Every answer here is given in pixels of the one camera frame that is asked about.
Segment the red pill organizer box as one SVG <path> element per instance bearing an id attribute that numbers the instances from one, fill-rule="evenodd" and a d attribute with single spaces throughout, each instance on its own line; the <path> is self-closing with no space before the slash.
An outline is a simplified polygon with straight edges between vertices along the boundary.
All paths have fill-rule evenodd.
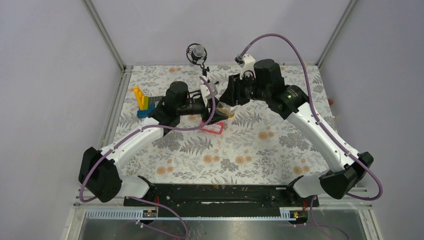
<path id="1" fill-rule="evenodd" d="M 225 123 L 224 122 L 217 122 L 214 124 L 206 124 L 203 127 L 200 128 L 201 131 L 221 135 L 224 131 Z"/>

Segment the white pill bottle orange label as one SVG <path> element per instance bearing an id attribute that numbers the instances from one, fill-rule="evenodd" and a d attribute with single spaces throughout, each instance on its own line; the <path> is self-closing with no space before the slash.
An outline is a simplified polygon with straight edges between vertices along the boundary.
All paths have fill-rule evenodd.
<path id="1" fill-rule="evenodd" d="M 236 110 L 236 107 L 234 106 L 230 106 L 229 108 L 228 108 L 228 111 L 227 111 L 227 116 L 229 117 L 229 118 L 232 118 L 234 115 L 235 115 L 235 110 Z"/>

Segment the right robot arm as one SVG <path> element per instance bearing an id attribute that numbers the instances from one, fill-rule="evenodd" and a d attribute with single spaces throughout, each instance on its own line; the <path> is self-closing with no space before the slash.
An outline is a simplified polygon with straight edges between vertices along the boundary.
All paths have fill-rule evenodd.
<path id="1" fill-rule="evenodd" d="M 322 155 L 328 170 L 293 180 L 287 191 L 287 201 L 301 205 L 309 196 L 326 193 L 340 200 L 366 175 L 374 162 L 373 156 L 345 142 L 317 114 L 307 94 L 297 85 L 285 84 L 278 63 L 272 59 L 253 61 L 238 74 L 228 77 L 227 88 L 220 102 L 235 107 L 251 100 L 263 101 L 269 109 L 294 125 Z"/>

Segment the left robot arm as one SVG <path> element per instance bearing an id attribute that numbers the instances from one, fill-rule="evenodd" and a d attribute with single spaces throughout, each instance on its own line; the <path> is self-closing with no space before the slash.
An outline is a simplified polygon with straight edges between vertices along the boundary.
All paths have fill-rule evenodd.
<path id="1" fill-rule="evenodd" d="M 172 82 L 165 96 L 135 129 L 101 149 L 90 147 L 84 152 L 78 176 L 79 200 L 88 203 L 98 199 L 106 203 L 115 197 L 136 197 L 144 206 L 152 204 L 155 192 L 148 181 L 141 176 L 121 175 L 121 168 L 152 142 L 179 130 L 182 116 L 203 115 L 202 124 L 191 127 L 192 131 L 218 122 L 219 117 L 226 119 L 225 114 L 217 112 L 217 93 L 215 84 L 204 76 L 200 78 L 199 90 L 193 92 L 183 81 Z"/>

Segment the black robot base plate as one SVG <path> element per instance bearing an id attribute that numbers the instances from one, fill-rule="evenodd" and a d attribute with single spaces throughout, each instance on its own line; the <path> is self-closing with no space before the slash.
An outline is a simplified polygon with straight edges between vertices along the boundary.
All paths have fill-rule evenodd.
<path id="1" fill-rule="evenodd" d="M 300 197 L 286 185 L 151 183 L 142 200 L 166 206 L 183 204 L 252 203 L 260 207 L 309 206 L 312 196 Z"/>

